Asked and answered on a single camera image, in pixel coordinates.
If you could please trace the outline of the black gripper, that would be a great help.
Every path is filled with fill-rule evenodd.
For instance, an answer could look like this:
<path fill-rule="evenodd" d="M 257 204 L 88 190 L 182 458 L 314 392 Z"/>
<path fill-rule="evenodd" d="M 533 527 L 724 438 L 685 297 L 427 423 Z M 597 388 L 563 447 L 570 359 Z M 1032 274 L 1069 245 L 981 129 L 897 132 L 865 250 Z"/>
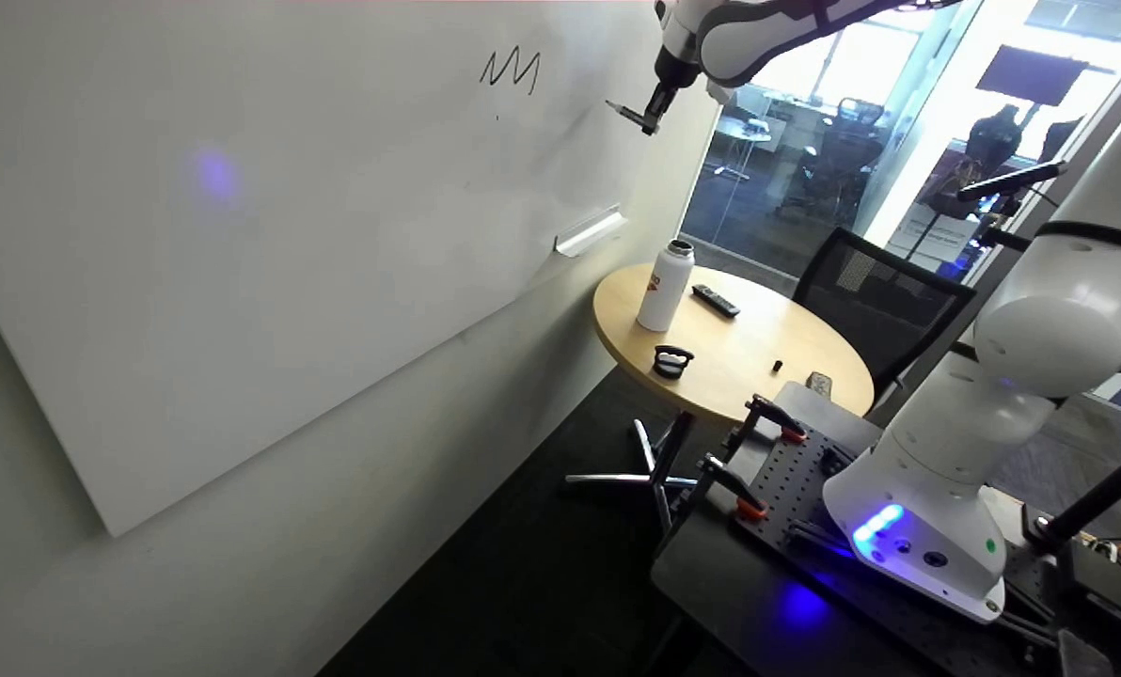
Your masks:
<path fill-rule="evenodd" d="M 694 86 L 700 75 L 700 55 L 694 46 L 685 47 L 657 47 L 656 55 L 656 91 L 642 105 L 642 124 L 656 129 L 666 107 L 672 105 L 672 96 Z"/>

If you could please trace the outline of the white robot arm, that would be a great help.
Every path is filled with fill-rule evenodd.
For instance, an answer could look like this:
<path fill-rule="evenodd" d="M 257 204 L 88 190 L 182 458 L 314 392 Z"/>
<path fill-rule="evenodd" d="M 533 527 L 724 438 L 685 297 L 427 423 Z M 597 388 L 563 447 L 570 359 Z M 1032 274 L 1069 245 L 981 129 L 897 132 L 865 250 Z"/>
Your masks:
<path fill-rule="evenodd" d="M 954 0 L 656 0 L 661 119 L 694 80 L 748 83 L 776 55 L 889 8 Z M 1008 545 L 978 501 L 1054 407 L 1121 372 L 1121 124 L 889 429 L 824 482 L 855 557 L 978 619 L 1003 611 Z"/>

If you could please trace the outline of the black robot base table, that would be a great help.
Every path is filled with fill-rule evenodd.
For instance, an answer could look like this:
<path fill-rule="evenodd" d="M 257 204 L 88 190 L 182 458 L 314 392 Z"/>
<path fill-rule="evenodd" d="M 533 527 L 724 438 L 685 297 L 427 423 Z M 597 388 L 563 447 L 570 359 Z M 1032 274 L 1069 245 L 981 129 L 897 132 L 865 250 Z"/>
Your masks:
<path fill-rule="evenodd" d="M 973 625 L 857 564 L 819 506 L 819 458 L 873 423 L 800 383 L 776 407 L 809 438 L 739 434 L 729 458 L 765 495 L 765 518 L 740 518 L 739 495 L 702 482 L 651 566 L 739 666 L 753 677 L 1121 677 L 1121 619 L 1056 566 L 1022 564 L 1012 609 Z"/>

